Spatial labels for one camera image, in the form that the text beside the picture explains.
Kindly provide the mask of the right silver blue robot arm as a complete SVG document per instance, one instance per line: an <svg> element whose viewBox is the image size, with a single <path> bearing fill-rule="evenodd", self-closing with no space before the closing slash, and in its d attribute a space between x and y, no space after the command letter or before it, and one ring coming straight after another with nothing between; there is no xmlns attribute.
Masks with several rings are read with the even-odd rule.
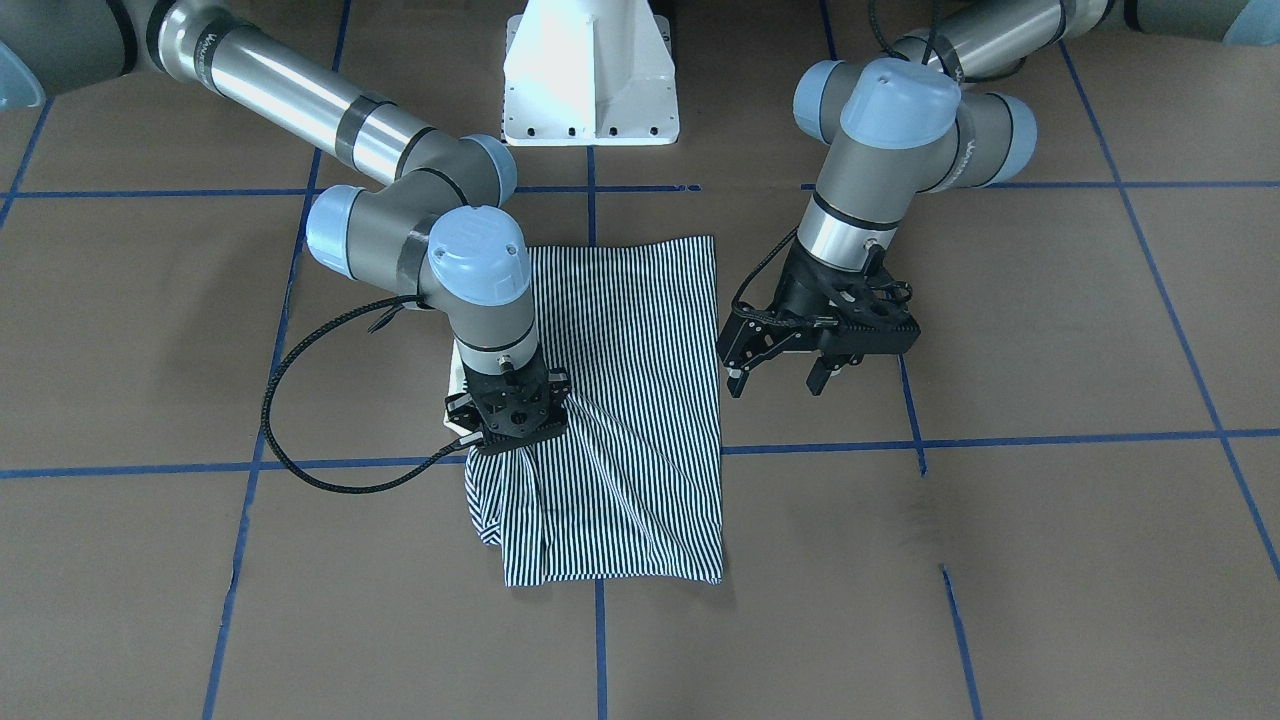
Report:
<svg viewBox="0 0 1280 720"><path fill-rule="evenodd" d="M547 365L524 232L504 211L515 160L488 135L440 132L397 102L308 60L224 1L5 1L3 108L142 70L197 83L376 183L312 202L311 255L392 293L393 309L444 313L462 389L445 404L488 454L567 427L570 380Z"/></svg>

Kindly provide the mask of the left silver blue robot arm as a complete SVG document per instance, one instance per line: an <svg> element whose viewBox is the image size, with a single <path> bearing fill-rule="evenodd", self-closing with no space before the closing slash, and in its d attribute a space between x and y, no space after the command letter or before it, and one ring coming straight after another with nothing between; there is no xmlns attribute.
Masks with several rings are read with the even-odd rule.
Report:
<svg viewBox="0 0 1280 720"><path fill-rule="evenodd" d="M915 196L1002 183L1030 160L1033 110L974 86L1018 73L1033 53L1093 29L1236 46L1277 42L1275 1L970 1L864 63L819 61L797 83L794 119L828 152L767 307L735 296L716 341L733 397L781 355L814 352L806 387L869 355L901 355L920 327L913 292L884 256Z"/></svg>

